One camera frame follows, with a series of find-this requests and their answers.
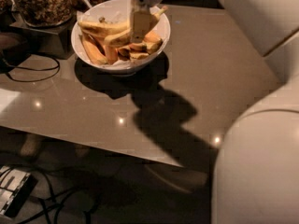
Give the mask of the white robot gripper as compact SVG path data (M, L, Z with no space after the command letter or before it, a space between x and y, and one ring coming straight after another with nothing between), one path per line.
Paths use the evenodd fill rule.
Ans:
M150 31L150 8L160 4L163 0L131 0L130 27L131 42L140 43Z

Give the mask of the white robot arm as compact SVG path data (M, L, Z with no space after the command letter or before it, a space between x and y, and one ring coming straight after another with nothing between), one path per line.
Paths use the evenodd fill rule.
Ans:
M299 0L219 2L283 84L213 157L210 224L299 224Z

